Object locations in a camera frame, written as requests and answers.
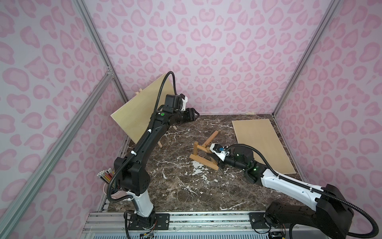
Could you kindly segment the light wooden board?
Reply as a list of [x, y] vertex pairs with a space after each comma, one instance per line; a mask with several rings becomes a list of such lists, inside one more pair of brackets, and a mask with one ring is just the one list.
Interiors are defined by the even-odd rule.
[[275, 171], [296, 173], [269, 119], [234, 120], [232, 124], [238, 143], [260, 151]]
[[134, 143], [147, 131], [165, 74], [115, 111], [111, 117]]

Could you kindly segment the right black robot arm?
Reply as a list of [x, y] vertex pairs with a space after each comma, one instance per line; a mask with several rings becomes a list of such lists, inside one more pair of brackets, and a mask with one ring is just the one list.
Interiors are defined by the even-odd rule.
[[301, 202], [302, 206], [272, 202], [264, 213], [264, 223], [269, 227], [297, 224], [319, 229], [332, 239], [347, 237], [354, 216], [353, 210], [341, 203], [342, 194], [334, 186], [321, 188], [290, 178], [254, 159], [250, 146], [235, 144], [230, 147], [210, 148], [219, 158], [219, 164], [229, 165], [244, 172], [251, 184], [276, 190]]

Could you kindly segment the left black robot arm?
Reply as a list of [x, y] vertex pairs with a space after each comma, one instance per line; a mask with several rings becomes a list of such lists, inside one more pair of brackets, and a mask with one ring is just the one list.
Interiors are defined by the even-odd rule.
[[114, 199], [111, 189], [108, 189], [107, 199], [110, 202], [132, 201], [134, 216], [144, 228], [151, 228], [155, 223], [155, 209], [148, 195], [150, 175], [146, 171], [147, 162], [158, 141], [171, 126], [192, 122], [199, 117], [195, 109], [186, 107], [187, 101], [184, 94], [167, 95], [165, 103], [155, 107], [146, 132], [135, 148], [126, 157], [118, 157], [114, 161], [115, 174], [110, 184], [119, 187], [125, 195]]

